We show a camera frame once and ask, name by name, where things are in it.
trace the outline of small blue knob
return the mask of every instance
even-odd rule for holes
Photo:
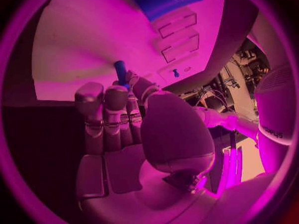
[[[173,72],[174,72],[174,77],[178,78],[179,77],[179,73],[178,73],[177,69],[174,69]]]

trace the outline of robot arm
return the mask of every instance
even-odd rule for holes
[[[208,128],[220,125],[228,130],[237,130],[257,142],[258,124],[239,117],[235,112],[219,113],[203,107],[194,107],[194,109]]]

